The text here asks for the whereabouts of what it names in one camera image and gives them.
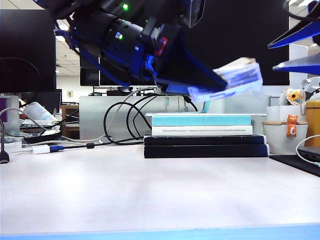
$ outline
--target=wooden shelf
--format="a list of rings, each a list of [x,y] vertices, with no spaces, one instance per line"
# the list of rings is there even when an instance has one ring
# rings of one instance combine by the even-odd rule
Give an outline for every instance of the wooden shelf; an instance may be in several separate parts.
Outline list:
[[[75,111],[79,110],[78,105],[62,105],[62,119],[65,119],[67,115],[73,114]],[[72,139],[80,138],[80,126],[66,126],[67,122],[63,122],[61,125],[62,135]]]

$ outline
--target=white ceiling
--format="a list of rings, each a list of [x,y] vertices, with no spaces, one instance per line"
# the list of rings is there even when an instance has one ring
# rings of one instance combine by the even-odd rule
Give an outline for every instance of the white ceiling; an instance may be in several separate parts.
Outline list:
[[[305,6],[298,6],[303,0],[298,0],[292,6],[290,6],[290,11],[294,14],[299,14],[305,16],[308,11]],[[32,0],[0,0],[1,9],[41,9]],[[290,19],[290,28],[296,25],[299,21],[295,19]],[[296,44],[311,46],[313,44],[312,39],[304,39]],[[312,47],[312,53],[320,52],[320,47]],[[56,63],[61,67],[56,69],[59,71],[58,76],[79,76],[80,75],[80,59],[77,54],[69,49],[68,45],[63,42],[56,40]]]
[[[32,0],[0,0],[1,9],[42,9]],[[56,40],[56,67],[58,76],[79,76],[80,59],[69,49],[66,42]]]

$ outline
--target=orange cat figurine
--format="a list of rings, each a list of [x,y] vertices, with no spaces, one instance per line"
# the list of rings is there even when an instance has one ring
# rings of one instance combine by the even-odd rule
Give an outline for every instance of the orange cat figurine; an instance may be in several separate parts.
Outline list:
[[[288,131],[286,133],[287,137],[297,136],[297,120],[298,116],[289,115],[287,119]]]

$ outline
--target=desk surface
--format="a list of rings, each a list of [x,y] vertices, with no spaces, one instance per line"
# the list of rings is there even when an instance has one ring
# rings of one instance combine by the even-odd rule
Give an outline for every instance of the desk surface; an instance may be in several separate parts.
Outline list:
[[[320,178],[269,158],[144,159],[143,146],[1,165],[1,234],[320,223]]]

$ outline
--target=green led light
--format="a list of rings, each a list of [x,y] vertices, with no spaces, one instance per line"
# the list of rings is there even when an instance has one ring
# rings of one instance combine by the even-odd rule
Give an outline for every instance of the green led light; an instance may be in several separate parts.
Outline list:
[[[129,5],[126,4],[126,3],[124,3],[124,4],[122,5],[122,8],[123,8],[123,10],[128,11],[128,10],[129,10]]]

